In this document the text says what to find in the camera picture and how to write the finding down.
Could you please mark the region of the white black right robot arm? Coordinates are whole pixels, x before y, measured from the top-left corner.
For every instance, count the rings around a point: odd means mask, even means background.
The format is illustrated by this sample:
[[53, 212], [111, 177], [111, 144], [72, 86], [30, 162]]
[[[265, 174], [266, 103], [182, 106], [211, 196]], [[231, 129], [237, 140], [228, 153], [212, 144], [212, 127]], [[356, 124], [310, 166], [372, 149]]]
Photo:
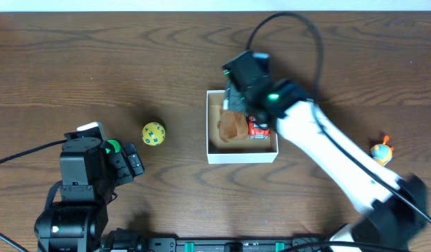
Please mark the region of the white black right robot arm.
[[321, 111], [314, 98], [290, 79], [275, 83], [268, 57], [249, 50], [223, 65], [227, 90], [261, 123], [304, 151], [344, 192], [362, 218], [327, 241], [330, 251], [407, 251], [429, 221], [427, 190], [417, 176], [404, 180], [353, 143]]

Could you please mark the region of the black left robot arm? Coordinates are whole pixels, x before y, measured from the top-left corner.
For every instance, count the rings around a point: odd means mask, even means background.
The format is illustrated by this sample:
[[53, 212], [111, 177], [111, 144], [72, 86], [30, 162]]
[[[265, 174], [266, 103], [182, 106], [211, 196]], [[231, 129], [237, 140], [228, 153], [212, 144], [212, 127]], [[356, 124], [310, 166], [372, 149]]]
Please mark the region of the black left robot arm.
[[39, 251], [95, 251], [108, 223], [115, 188], [145, 168], [136, 146], [105, 139], [97, 128], [65, 135], [59, 157], [62, 179], [48, 193], [36, 219]]

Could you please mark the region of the red toy car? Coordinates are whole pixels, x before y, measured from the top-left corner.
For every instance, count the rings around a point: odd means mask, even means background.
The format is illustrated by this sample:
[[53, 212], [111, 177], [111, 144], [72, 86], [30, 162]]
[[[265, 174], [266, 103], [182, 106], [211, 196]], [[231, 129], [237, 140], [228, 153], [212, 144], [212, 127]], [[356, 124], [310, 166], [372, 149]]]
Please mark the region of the red toy car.
[[253, 116], [248, 119], [248, 134], [251, 139], [268, 139], [271, 131], [268, 124], [257, 124], [257, 120]]

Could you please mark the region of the brown plush bear toy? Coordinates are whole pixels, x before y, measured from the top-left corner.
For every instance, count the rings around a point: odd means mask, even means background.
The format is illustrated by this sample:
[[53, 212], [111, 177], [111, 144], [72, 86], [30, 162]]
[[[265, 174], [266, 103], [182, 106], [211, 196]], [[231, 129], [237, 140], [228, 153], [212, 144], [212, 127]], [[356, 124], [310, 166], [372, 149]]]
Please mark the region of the brown plush bear toy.
[[220, 109], [218, 121], [219, 137], [225, 143], [232, 140], [244, 140], [249, 137], [248, 123], [241, 112]]

